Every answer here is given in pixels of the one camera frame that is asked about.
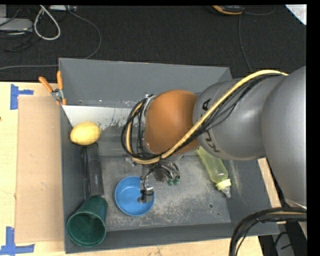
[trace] blue tape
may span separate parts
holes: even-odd
[[[19,90],[18,86],[15,86],[13,83],[11,84],[11,96],[10,96],[10,109],[16,110],[18,109],[18,96],[19,95],[33,95],[33,90]]]
[[[34,252],[35,244],[26,246],[16,246],[15,229],[13,227],[7,226],[5,228],[5,235],[5,245],[1,246],[0,255],[15,256],[16,254],[28,254]]]

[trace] orange handle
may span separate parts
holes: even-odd
[[[56,80],[58,82],[59,90],[62,90],[64,88],[64,84],[62,82],[62,77],[61,77],[61,71],[60,70],[56,73]]]
[[[54,89],[52,89],[52,86],[48,83],[48,81],[43,76],[39,76],[39,81],[41,84],[43,84],[43,86],[47,89],[49,93],[52,93]]]

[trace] gray robot arm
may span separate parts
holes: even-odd
[[[202,92],[196,122],[237,80]],[[307,208],[306,67],[284,76],[257,78],[221,106],[219,116],[197,140],[224,160],[266,157],[286,202]]]

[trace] white cable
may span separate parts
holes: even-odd
[[[51,13],[43,6],[40,4],[40,7],[41,7],[41,10],[38,12],[35,20],[34,20],[34,23],[33,23],[33,27],[34,27],[34,32],[42,39],[44,40],[56,40],[60,37],[60,34],[61,34],[61,30],[60,30],[60,27],[57,23],[57,21],[55,20],[55,18],[51,15]],[[43,15],[44,13],[46,12],[46,14],[50,17],[50,19],[54,22],[54,24],[56,25],[57,29],[58,29],[58,34],[55,36],[55,37],[44,37],[43,35],[41,35],[38,30],[37,30],[37,23],[39,21],[39,17],[41,15]]]

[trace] wooden table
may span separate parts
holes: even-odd
[[[7,226],[15,227],[15,193],[17,171],[18,143],[18,109],[10,110],[11,84],[19,86],[20,90],[34,90],[36,96],[50,96],[40,83],[0,82],[0,246],[6,243],[5,230]],[[275,184],[272,180],[266,159],[259,159],[262,176],[273,207],[281,206]],[[63,256],[64,242],[35,241],[34,253],[28,255]],[[112,256],[227,256],[230,239],[177,243],[171,245],[146,246],[108,251],[76,253],[76,256],[112,255]],[[262,256],[262,250],[257,236],[247,237],[242,243],[239,256]]]

